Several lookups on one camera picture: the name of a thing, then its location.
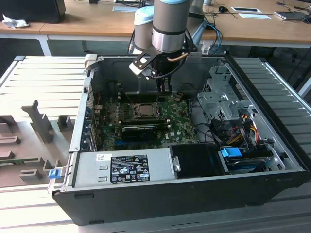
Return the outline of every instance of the wooden table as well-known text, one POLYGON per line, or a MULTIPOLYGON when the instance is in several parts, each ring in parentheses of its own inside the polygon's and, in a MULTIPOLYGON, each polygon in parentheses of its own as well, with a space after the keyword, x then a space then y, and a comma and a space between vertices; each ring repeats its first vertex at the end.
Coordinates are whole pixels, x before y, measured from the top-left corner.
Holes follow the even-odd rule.
MULTIPOLYGON (((29 28, 9 29, 0 25, 0 37, 39 40, 44 55, 50 56, 48 40, 82 41, 129 41, 134 28, 133 12, 112 11, 113 0, 89 4, 88 1, 65 0, 66 15, 62 23, 30 23, 29 28)), ((276 0, 218 0, 230 12, 231 6, 254 7, 262 14, 274 11, 287 11, 284 6, 276 5, 276 0)), ((286 0, 286 4, 306 7, 307 3, 286 0)), ((223 45, 268 46, 308 48, 311 45, 311 25, 303 22, 284 21, 276 15, 268 15, 271 20, 246 19, 238 14, 221 14, 219 5, 204 7, 206 12, 218 13, 215 18, 217 28, 223 33, 223 45)), ((209 46, 215 40, 215 32, 206 30, 202 43, 209 46)))
MULTIPOLYGON (((231 7, 258 8, 270 19, 242 18, 238 14, 222 14, 218 12, 219 5, 206 7, 206 12, 218 13, 215 22, 223 33, 223 43, 226 45, 252 45, 272 47, 306 47, 311 45, 311 25, 300 21, 282 21, 274 11, 287 11, 287 8, 276 4, 276 0, 218 0, 230 12, 236 13, 231 7)), ((309 4, 298 1, 285 1, 292 10, 294 6, 307 7, 309 4)), ((207 14, 209 22, 213 19, 207 14)), ((203 40, 214 40, 209 32, 205 32, 203 40)))

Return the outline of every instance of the warning label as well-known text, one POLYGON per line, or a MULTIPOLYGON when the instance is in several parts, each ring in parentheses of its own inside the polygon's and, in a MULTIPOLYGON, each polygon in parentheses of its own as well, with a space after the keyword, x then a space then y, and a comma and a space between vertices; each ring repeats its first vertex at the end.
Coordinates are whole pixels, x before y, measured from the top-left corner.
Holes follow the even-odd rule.
POLYGON ((147 155, 111 158, 110 182, 129 183, 149 180, 150 174, 147 155))

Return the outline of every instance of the computer case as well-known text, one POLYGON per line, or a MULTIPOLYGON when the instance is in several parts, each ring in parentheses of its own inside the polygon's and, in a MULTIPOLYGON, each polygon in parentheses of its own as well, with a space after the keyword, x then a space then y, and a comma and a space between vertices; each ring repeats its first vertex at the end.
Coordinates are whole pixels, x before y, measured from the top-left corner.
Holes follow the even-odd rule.
POLYGON ((64 0, 0 0, 0 15, 27 22, 59 23, 65 15, 64 0))

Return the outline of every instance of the tablet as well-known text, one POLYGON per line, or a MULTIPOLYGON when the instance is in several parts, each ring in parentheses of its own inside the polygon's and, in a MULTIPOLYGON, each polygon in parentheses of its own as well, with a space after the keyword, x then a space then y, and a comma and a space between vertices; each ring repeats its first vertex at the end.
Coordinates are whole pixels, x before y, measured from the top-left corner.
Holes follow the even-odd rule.
POLYGON ((307 16, 303 12, 290 12, 290 11, 275 11, 275 14, 283 20, 302 20, 307 16))

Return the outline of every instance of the blue latch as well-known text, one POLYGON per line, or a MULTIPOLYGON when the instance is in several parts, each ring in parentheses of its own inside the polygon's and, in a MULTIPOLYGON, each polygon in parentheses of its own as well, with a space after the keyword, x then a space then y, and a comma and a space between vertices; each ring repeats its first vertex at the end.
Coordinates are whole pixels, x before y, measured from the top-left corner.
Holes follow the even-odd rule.
POLYGON ((226 147, 221 150, 223 157, 242 157, 240 149, 237 147, 226 147))
POLYGON ((49 171, 49 178, 50 179, 60 179, 60 178, 62 178, 62 169, 61 168, 51 169, 49 171))

